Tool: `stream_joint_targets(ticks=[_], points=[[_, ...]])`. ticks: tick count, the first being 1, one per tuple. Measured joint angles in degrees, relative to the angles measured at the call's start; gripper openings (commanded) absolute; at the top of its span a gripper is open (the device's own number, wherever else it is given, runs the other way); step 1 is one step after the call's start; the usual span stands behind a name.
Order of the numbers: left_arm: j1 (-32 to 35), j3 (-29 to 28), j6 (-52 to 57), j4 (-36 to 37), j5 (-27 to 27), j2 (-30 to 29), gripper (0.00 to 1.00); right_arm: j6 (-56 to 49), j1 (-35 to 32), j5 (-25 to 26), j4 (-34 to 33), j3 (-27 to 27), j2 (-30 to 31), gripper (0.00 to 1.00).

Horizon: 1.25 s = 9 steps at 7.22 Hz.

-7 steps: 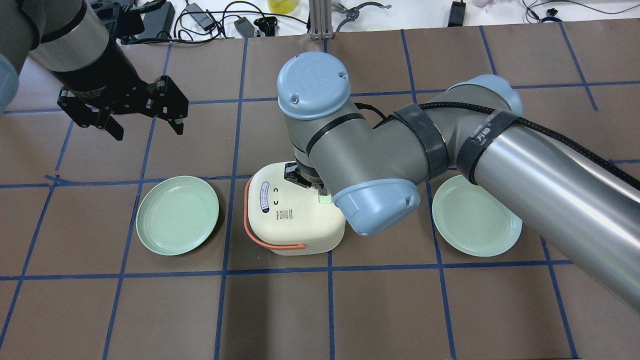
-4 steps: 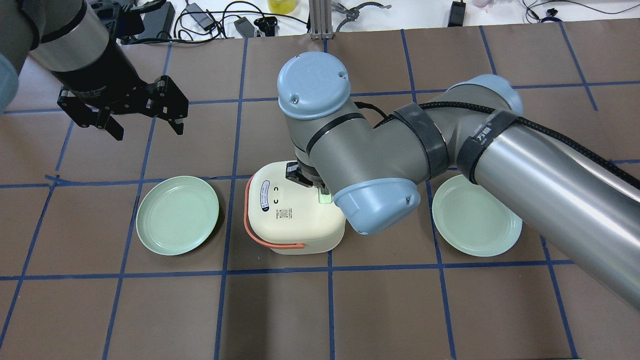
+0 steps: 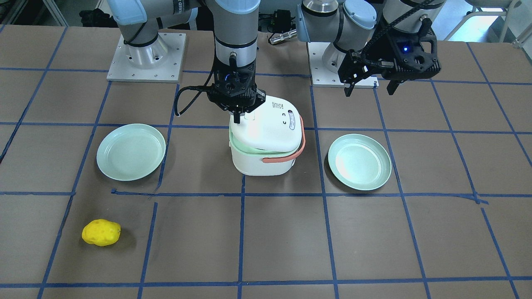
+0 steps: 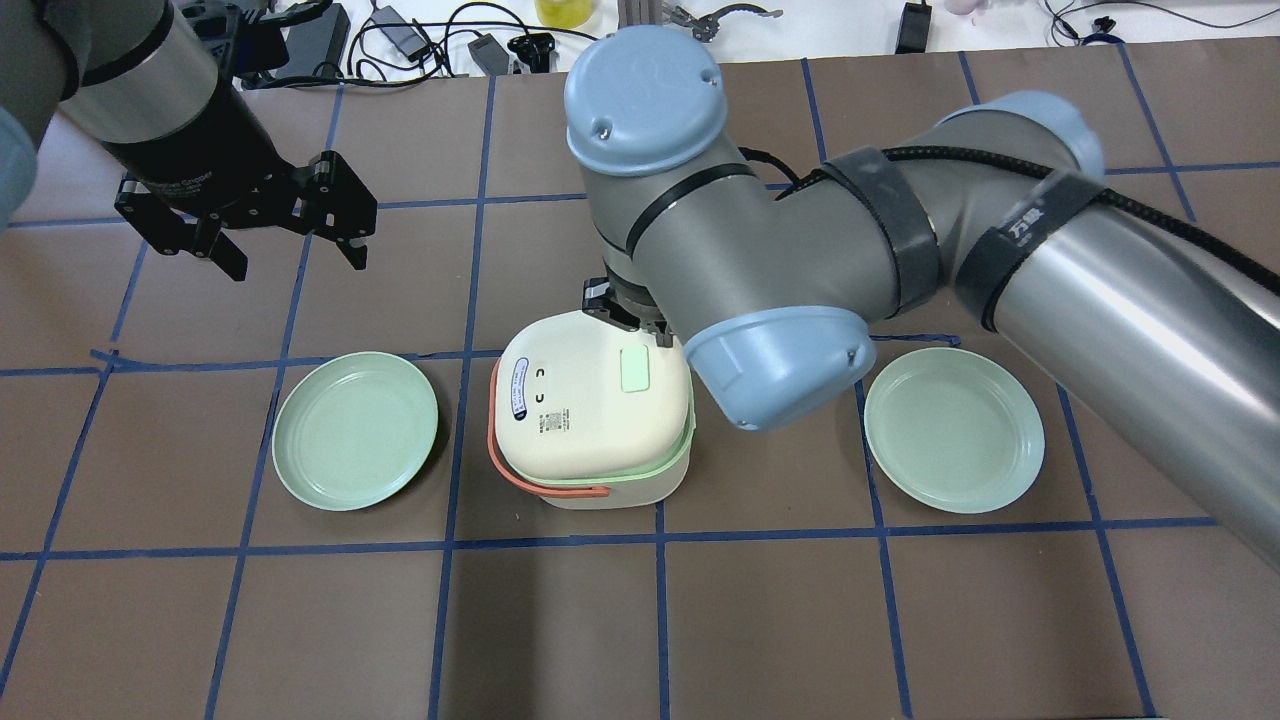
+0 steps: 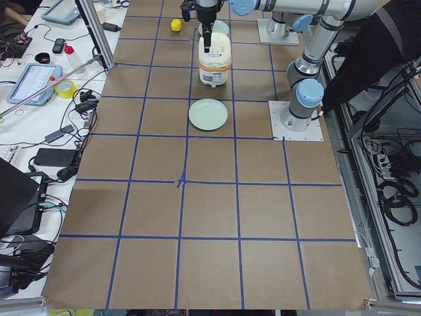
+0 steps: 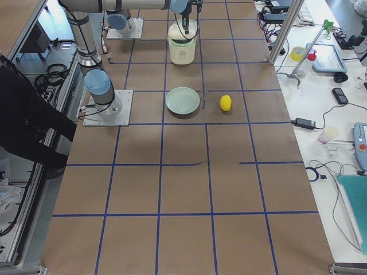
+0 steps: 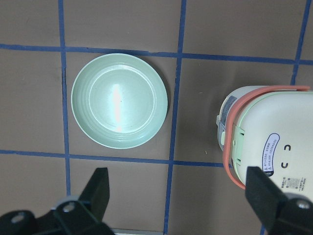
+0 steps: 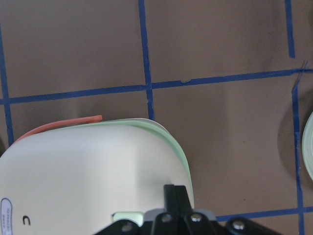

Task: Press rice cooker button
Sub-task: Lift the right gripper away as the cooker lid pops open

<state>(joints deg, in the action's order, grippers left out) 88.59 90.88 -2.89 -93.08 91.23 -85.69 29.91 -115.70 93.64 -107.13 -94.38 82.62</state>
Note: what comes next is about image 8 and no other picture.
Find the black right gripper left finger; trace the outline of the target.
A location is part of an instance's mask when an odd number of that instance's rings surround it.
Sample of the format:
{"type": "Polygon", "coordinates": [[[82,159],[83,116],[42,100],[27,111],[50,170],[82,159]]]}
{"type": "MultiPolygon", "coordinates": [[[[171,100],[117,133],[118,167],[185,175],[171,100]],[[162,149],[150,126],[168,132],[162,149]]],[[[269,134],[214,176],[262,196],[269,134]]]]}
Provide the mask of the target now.
{"type": "Polygon", "coordinates": [[[174,185],[165,185],[164,190],[164,212],[167,220],[177,219],[177,198],[174,185]]]}

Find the green plate near right arm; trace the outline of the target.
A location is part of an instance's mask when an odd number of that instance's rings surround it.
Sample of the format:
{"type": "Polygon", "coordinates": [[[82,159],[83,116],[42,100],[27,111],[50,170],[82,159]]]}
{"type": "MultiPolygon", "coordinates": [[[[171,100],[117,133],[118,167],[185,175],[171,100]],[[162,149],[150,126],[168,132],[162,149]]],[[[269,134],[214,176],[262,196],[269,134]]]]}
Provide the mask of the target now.
{"type": "Polygon", "coordinates": [[[311,113],[302,135],[302,156],[305,164],[306,171],[313,179],[313,114],[311,113]]]}

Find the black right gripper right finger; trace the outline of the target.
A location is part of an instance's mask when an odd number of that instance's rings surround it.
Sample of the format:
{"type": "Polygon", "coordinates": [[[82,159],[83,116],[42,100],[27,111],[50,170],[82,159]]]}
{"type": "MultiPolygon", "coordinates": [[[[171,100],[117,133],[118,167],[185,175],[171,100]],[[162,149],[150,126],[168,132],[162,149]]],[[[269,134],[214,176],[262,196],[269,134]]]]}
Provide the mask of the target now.
{"type": "Polygon", "coordinates": [[[177,214],[185,215],[193,211],[185,186],[175,186],[177,214]]]}

